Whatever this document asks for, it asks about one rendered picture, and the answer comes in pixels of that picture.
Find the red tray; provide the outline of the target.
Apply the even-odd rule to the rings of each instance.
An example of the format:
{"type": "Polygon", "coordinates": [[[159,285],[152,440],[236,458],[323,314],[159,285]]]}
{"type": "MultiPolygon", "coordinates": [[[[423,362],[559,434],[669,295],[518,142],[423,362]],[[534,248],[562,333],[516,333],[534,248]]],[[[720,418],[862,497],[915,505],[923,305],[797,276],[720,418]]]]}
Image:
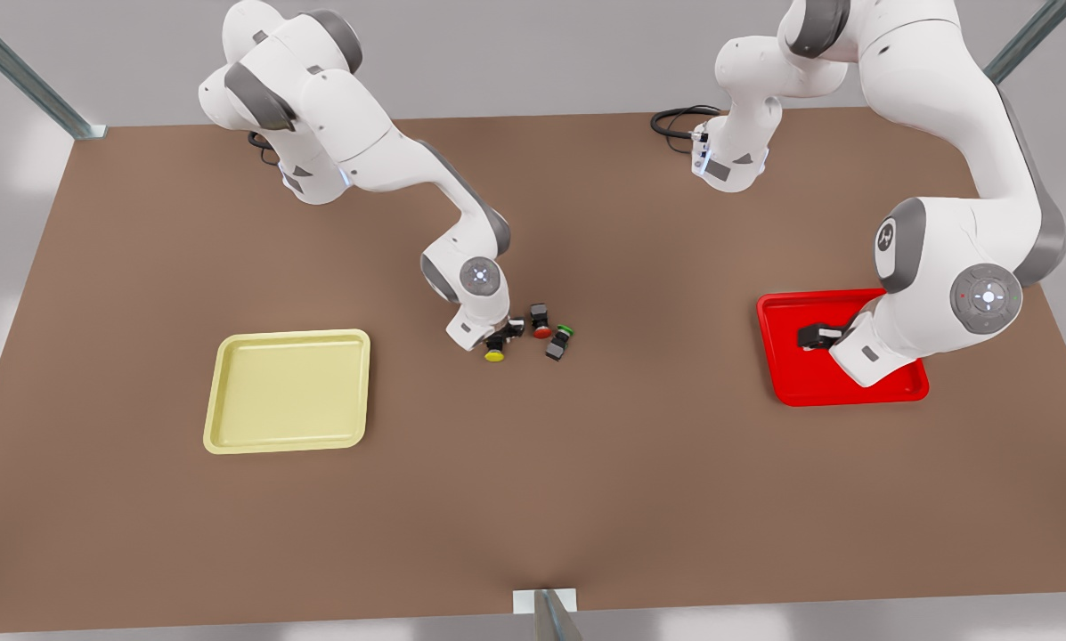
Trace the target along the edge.
{"type": "Polygon", "coordinates": [[[842,372],[826,350],[806,352],[797,344],[798,328],[825,323],[847,324],[881,288],[769,293],[756,304],[774,394],[793,407],[916,402],[928,394],[924,363],[914,360],[862,388],[842,372]]]}

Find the pale yellow tray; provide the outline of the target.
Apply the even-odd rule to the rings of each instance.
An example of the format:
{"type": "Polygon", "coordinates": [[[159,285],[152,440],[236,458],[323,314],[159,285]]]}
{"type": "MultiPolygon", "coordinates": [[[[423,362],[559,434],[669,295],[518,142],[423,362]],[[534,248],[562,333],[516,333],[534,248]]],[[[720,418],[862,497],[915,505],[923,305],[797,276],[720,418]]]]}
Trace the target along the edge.
{"type": "Polygon", "coordinates": [[[216,455],[350,448],[367,423],[361,328],[235,334],[216,350],[203,443],[216,455]]]}

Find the silver frame post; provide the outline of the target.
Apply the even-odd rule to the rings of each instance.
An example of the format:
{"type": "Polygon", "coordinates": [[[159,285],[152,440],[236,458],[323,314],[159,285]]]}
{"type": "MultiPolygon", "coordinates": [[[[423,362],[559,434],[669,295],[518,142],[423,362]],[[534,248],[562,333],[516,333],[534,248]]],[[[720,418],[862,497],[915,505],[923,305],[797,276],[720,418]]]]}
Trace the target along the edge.
{"type": "Polygon", "coordinates": [[[576,588],[524,589],[512,592],[513,613],[531,613],[535,641],[584,641],[577,628],[576,588]]]}
{"type": "Polygon", "coordinates": [[[985,76],[994,85],[1002,84],[1063,20],[1066,20],[1066,0],[1045,0],[985,66],[985,76]]]}
{"type": "Polygon", "coordinates": [[[74,141],[97,141],[104,138],[108,127],[90,125],[81,117],[51,85],[28,65],[9,44],[0,37],[0,73],[7,78],[15,89],[19,89],[25,97],[48,115],[56,126],[72,137],[74,141]]]}

